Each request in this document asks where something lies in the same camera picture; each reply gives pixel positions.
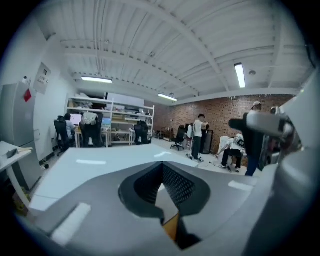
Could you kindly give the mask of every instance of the ceiling light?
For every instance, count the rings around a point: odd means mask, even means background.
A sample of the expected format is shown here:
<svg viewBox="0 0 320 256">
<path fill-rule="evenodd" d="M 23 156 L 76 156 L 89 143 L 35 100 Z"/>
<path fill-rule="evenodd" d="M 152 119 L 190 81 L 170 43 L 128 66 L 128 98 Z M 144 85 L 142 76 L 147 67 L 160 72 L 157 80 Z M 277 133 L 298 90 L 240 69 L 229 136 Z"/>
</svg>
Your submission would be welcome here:
<svg viewBox="0 0 320 256">
<path fill-rule="evenodd" d="M 163 94 L 161 94 L 161 93 L 159 93 L 159 94 L 158 94 L 158 96 L 159 96 L 159 97 L 162 97 L 162 98 L 165 98 L 165 99 L 167 99 L 167 100 L 174 101 L 174 102 L 176 102 L 176 101 L 177 101 L 177 99 L 176 99 L 176 98 L 172 98 L 172 97 L 170 97 L 170 96 L 163 95 Z"/>
<path fill-rule="evenodd" d="M 245 80 L 244 66 L 242 65 L 242 63 L 237 63 L 237 64 L 234 64 L 234 68 L 236 71 L 236 75 L 238 76 L 240 88 L 245 88 L 246 80 Z"/>
<path fill-rule="evenodd" d="M 90 82 L 99 82 L 99 83 L 112 84 L 112 80 L 106 79 L 106 78 L 81 76 L 81 79 L 82 79 L 83 81 L 90 81 Z"/>
</svg>

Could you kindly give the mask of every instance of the sign on wall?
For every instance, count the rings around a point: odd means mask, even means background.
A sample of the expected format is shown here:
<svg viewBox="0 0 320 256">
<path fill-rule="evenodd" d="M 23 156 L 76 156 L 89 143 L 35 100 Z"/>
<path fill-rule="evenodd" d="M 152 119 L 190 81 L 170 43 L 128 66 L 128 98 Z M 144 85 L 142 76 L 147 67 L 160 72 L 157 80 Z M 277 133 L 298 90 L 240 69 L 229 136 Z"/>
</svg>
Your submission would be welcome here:
<svg viewBox="0 0 320 256">
<path fill-rule="evenodd" d="M 33 88 L 38 93 L 46 94 L 50 75 L 51 75 L 50 69 L 45 64 L 41 63 L 33 84 Z"/>
</svg>

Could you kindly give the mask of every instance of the computer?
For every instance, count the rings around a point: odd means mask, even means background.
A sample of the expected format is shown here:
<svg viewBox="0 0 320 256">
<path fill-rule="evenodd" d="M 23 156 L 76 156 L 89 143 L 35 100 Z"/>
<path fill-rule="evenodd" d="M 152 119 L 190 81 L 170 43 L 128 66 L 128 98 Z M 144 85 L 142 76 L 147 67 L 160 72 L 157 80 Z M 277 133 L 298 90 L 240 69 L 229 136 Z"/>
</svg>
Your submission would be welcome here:
<svg viewBox="0 0 320 256">
<path fill-rule="evenodd" d="M 79 123 L 81 122 L 82 115 L 80 114 L 70 114 L 71 115 L 71 123 L 73 123 L 75 126 L 78 126 Z"/>
<path fill-rule="evenodd" d="M 108 118 L 108 117 L 102 118 L 102 125 L 103 126 L 110 126 L 111 125 L 111 118 Z"/>
</svg>

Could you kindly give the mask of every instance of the desk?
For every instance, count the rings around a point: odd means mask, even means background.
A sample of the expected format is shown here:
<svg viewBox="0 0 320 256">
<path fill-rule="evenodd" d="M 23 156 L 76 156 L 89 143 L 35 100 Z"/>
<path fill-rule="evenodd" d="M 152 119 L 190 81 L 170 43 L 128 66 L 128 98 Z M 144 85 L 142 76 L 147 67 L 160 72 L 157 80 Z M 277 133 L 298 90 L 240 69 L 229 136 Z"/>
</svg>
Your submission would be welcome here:
<svg viewBox="0 0 320 256">
<path fill-rule="evenodd" d="M 106 148 L 108 147 L 108 136 L 110 135 L 109 129 L 110 129 L 110 126 L 108 126 L 107 128 L 105 128 L 101 131 L 101 135 L 105 135 L 105 147 Z M 77 129 L 75 129 L 74 133 L 75 133 L 75 135 L 74 135 L 75 147 L 80 148 L 80 134 L 82 134 L 80 128 L 78 127 Z"/>
<path fill-rule="evenodd" d="M 190 167 L 198 166 L 197 162 L 154 144 L 111 148 L 69 148 L 35 191 L 30 210 L 36 216 L 95 177 L 157 161 L 176 162 Z"/>
<path fill-rule="evenodd" d="M 16 155 L 14 155 L 13 157 L 8 159 L 7 155 L 6 155 L 7 152 L 14 150 L 14 149 L 21 149 L 21 147 L 11 145 L 11 144 L 6 143 L 4 141 L 0 142 L 0 173 L 2 173 L 3 171 L 6 170 L 7 175 L 9 176 L 9 179 L 10 179 L 17 195 L 19 196 L 19 198 L 21 199 L 23 204 L 29 209 L 30 202 L 20 187 L 20 184 L 19 184 L 17 177 L 15 175 L 15 172 L 12 169 L 12 165 L 14 163 L 18 162 L 19 160 L 25 158 L 26 156 L 30 155 L 31 150 L 22 151 L 22 152 L 17 153 Z"/>
</svg>

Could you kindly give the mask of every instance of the refrigerator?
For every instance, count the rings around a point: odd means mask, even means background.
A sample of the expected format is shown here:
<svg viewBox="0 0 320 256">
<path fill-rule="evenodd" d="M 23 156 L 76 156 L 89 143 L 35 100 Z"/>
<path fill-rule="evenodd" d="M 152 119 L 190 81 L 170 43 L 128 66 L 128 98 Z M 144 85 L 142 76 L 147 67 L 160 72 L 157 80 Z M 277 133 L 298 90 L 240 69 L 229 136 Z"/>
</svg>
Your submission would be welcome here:
<svg viewBox="0 0 320 256">
<path fill-rule="evenodd" d="M 3 85 L 0 98 L 1 139 L 21 148 L 33 148 L 31 154 L 12 165 L 20 186 L 26 190 L 31 190 L 42 175 L 34 136 L 36 95 L 33 88 L 18 82 Z"/>
</svg>

